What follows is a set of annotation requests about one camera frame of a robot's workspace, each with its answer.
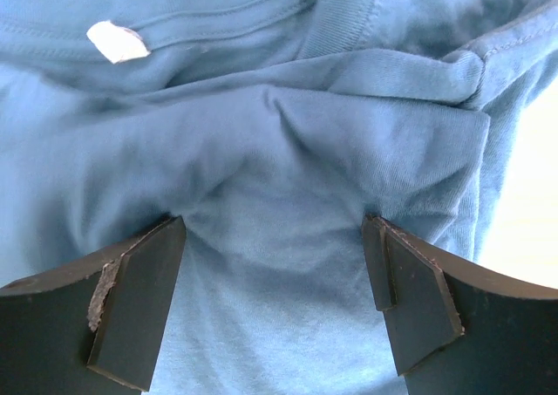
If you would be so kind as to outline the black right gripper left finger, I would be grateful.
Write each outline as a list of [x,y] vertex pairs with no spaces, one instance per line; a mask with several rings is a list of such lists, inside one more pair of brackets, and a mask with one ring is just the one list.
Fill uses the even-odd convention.
[[150,389],[186,229],[165,218],[135,236],[1,290],[4,394]]

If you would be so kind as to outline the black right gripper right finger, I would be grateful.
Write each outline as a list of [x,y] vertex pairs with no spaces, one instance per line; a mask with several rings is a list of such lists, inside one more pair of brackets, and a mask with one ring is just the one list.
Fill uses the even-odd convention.
[[554,394],[557,292],[362,224],[374,303],[411,394]]

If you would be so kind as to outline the dark blue t-shirt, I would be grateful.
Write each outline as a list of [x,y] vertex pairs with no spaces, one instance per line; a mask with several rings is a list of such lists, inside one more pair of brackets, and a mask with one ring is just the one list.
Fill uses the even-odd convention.
[[557,0],[1,0],[1,281],[164,214],[155,394],[403,394],[367,213],[476,260]]

